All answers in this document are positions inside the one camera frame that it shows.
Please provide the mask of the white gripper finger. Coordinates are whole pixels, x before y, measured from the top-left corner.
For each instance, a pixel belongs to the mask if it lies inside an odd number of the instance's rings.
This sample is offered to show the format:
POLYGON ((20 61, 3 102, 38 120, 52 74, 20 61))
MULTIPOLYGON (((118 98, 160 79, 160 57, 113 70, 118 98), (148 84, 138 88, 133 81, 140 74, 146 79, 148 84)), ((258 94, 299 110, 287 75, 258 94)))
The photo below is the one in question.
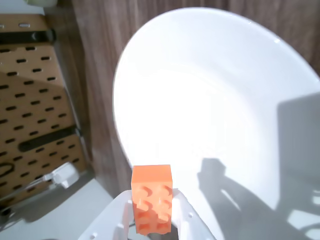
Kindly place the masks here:
POLYGON ((179 240, 215 240, 208 226, 178 189, 172 190, 172 224, 177 228, 179 240))
POLYGON ((79 240, 127 240, 134 220, 132 191, 120 193, 81 234, 79 240))

